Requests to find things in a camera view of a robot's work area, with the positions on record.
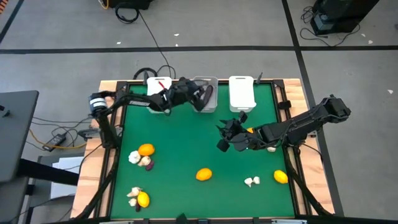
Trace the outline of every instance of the lemon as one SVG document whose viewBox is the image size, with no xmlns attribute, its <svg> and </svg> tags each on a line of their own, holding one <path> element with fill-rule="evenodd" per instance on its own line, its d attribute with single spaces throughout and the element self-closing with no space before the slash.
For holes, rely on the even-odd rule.
<svg viewBox="0 0 398 224">
<path fill-rule="evenodd" d="M 211 175 L 213 175 L 213 173 L 209 168 L 203 168 L 197 172 L 197 179 L 200 181 L 205 181 L 210 179 Z"/>
<path fill-rule="evenodd" d="M 287 175 L 281 170 L 276 170 L 274 172 L 274 178 L 281 184 L 287 184 Z"/>
<path fill-rule="evenodd" d="M 150 156 L 155 153 L 155 147 L 152 144 L 143 144 L 139 147 L 138 153 L 142 156 Z"/>
<path fill-rule="evenodd" d="M 145 192 L 139 192 L 138 197 L 137 197 L 137 202 L 141 207 L 148 207 L 149 205 L 149 196 Z"/>
</svg>

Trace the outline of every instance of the garlic bulb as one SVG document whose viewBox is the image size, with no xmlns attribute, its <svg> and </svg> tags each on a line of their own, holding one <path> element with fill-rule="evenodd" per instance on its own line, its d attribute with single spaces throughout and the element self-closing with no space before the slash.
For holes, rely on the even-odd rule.
<svg viewBox="0 0 398 224">
<path fill-rule="evenodd" d="M 139 155 L 138 151 L 132 151 L 129 155 L 129 162 L 132 164 L 136 164 L 139 162 L 139 159 L 141 159 L 141 156 Z"/>
<path fill-rule="evenodd" d="M 275 148 L 275 147 L 268 147 L 267 150 L 268 150 L 269 152 L 275 152 L 275 151 L 276 151 L 276 148 Z"/>
<path fill-rule="evenodd" d="M 130 204 L 130 206 L 132 206 L 132 207 L 136 206 L 136 204 L 137 204 L 137 199 L 135 199 L 135 198 L 130 199 L 129 204 Z"/>
<path fill-rule="evenodd" d="M 254 177 L 253 178 L 253 183 L 260 184 L 260 177 Z"/>
<path fill-rule="evenodd" d="M 139 192 L 140 192 L 141 190 L 142 190 L 142 189 L 139 188 L 139 187 L 133 187 L 133 188 L 131 189 L 131 192 L 130 192 L 129 194 L 127 194 L 127 197 L 135 197 L 135 196 L 137 196 L 137 195 L 139 194 Z"/>
<path fill-rule="evenodd" d="M 251 187 L 251 183 L 253 183 L 253 179 L 252 178 L 246 178 L 245 180 L 244 180 L 244 183 L 246 184 L 246 185 L 248 185 L 249 187 Z"/>
<path fill-rule="evenodd" d="M 139 166 L 147 166 L 150 163 L 150 157 L 149 156 L 144 156 L 141 161 L 137 165 Z"/>
</svg>

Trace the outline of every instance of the white plastic bin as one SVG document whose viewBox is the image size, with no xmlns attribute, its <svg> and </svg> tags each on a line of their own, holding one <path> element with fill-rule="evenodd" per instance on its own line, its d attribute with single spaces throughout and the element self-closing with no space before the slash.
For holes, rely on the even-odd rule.
<svg viewBox="0 0 398 224">
<path fill-rule="evenodd" d="M 147 95 L 151 96 L 153 94 L 159 93 L 160 91 L 163 90 L 162 85 L 159 83 L 161 82 L 164 86 L 164 88 L 169 89 L 170 86 L 172 85 L 172 79 L 170 77 L 149 77 L 147 79 Z M 161 111 L 154 111 L 150 108 L 148 108 L 149 112 L 151 113 L 163 113 Z"/>
<path fill-rule="evenodd" d="M 204 109 L 199 113 L 214 113 L 217 108 L 217 99 L 218 99 L 218 79 L 216 77 L 194 77 L 193 80 L 204 80 L 207 81 L 209 85 L 213 86 L 213 93 L 210 96 L 209 102 L 204 107 Z"/>
<path fill-rule="evenodd" d="M 232 76 L 229 78 L 229 109 L 238 113 L 250 112 L 256 107 L 253 77 Z"/>
</svg>

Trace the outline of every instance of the wooden table frame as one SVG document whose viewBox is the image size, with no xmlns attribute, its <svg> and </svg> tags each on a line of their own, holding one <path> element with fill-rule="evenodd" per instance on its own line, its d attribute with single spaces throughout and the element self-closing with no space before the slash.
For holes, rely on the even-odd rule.
<svg viewBox="0 0 398 224">
<path fill-rule="evenodd" d="M 142 82 L 142 80 L 124 80 L 124 81 Z M 306 112 L 308 110 L 307 102 L 305 101 L 300 80 L 294 78 L 294 79 L 283 79 L 281 81 L 282 81 L 281 85 L 284 85 L 285 96 L 284 94 L 282 94 L 280 88 L 276 88 L 276 95 L 278 102 L 283 101 L 284 98 L 290 100 L 292 104 L 291 109 L 289 109 L 291 116 L 296 116 L 300 113 Z M 115 91 L 117 89 L 116 87 L 117 82 L 120 81 L 116 80 L 102 81 L 99 86 L 99 90 Z M 106 102 L 108 106 L 113 104 L 113 100 L 111 98 L 107 98 Z M 286 120 L 286 118 L 289 117 L 289 114 L 285 113 L 284 111 L 281 111 L 280 115 L 282 121 Z M 116 112 L 116 116 L 114 117 L 115 124 L 120 124 L 121 116 L 122 116 L 122 108 L 118 109 L 118 111 Z M 100 139 L 88 140 L 85 155 L 90 153 L 100 144 L 101 144 Z M 306 144 L 314 147 L 315 149 L 318 149 L 316 138 L 307 138 Z M 297 160 L 294 159 L 293 150 L 291 148 L 288 148 L 288 152 L 293 166 L 297 168 L 296 165 Z M 113 164 L 114 151 L 112 150 L 108 153 L 109 154 L 108 164 L 105 164 L 103 162 L 105 161 L 104 160 L 105 154 L 106 153 L 104 151 L 104 148 L 99 147 L 95 152 L 93 152 L 89 157 L 87 157 L 85 162 L 83 163 L 79 177 L 78 187 L 76 190 L 75 201 L 73 202 L 71 217 L 75 217 L 78 214 L 80 214 L 81 211 L 83 211 L 84 207 L 94 196 L 95 192 L 98 189 L 103 165 L 107 165 L 106 171 L 109 172 Z M 301 153 L 298 159 L 301 160 L 303 177 L 305 179 L 307 187 L 310 189 L 311 193 L 315 196 L 315 198 L 321 203 L 321 205 L 326 210 L 333 213 L 334 208 L 331 201 L 331 195 L 329 192 L 328 184 L 323 170 L 323 164 L 320 160 L 319 154 L 311 149 L 306 149 L 306 146 L 302 146 Z M 301 190 L 296 183 L 294 184 L 295 184 L 296 198 L 298 201 L 298 213 L 303 215 L 307 214 L 308 212 L 306 212 L 305 208 L 306 203 L 303 199 Z M 103 194 L 101 200 L 102 201 L 101 206 L 97 211 L 99 217 L 106 216 L 108 209 L 108 199 L 109 199 L 109 186 Z"/>
</svg>

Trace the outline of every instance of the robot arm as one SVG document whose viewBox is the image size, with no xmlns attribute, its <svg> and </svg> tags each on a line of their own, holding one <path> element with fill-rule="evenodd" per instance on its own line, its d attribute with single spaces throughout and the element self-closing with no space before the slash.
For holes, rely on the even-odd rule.
<svg viewBox="0 0 398 224">
<path fill-rule="evenodd" d="M 244 129 L 241 125 L 247 120 L 245 112 L 240 112 L 239 119 L 228 121 L 221 120 L 225 127 L 217 126 L 222 140 L 217 147 L 223 152 L 229 148 L 229 143 L 235 149 L 265 149 L 267 147 L 296 146 L 307 138 L 307 134 L 319 130 L 326 123 L 340 123 L 347 120 L 351 110 L 346 107 L 340 98 L 331 95 L 307 112 L 281 123 L 264 124 L 253 128 L 252 131 Z"/>
<path fill-rule="evenodd" d="M 212 92 L 212 86 L 208 86 L 205 91 L 201 85 L 182 77 L 178 83 L 171 85 L 169 89 L 164 88 L 159 93 L 151 96 L 126 93 L 125 91 L 118 91 L 118 93 L 112 91 L 93 93 L 89 97 L 90 111 L 92 117 L 99 124 L 103 147 L 114 148 L 118 147 L 120 143 L 116 129 L 109 123 L 108 115 L 116 111 L 120 106 L 144 106 L 154 111 L 163 111 L 166 114 L 170 114 L 170 109 L 174 106 L 189 102 L 197 111 L 201 111 L 208 103 Z M 106 105 L 106 97 L 116 99 L 112 106 L 108 107 Z"/>
<path fill-rule="evenodd" d="M 208 102 L 208 97 L 206 96 L 210 97 L 212 91 L 213 88 L 211 87 L 207 88 L 205 92 L 202 86 L 182 77 L 178 83 L 173 84 L 169 89 L 163 89 L 151 96 L 123 92 L 118 95 L 117 100 L 109 108 L 106 105 L 105 98 L 108 96 L 115 98 L 116 92 L 102 91 L 93 93 L 89 98 L 90 111 L 94 118 L 109 115 L 124 105 L 144 106 L 154 111 L 164 112 L 186 102 L 191 103 L 195 109 L 201 111 Z"/>
</svg>

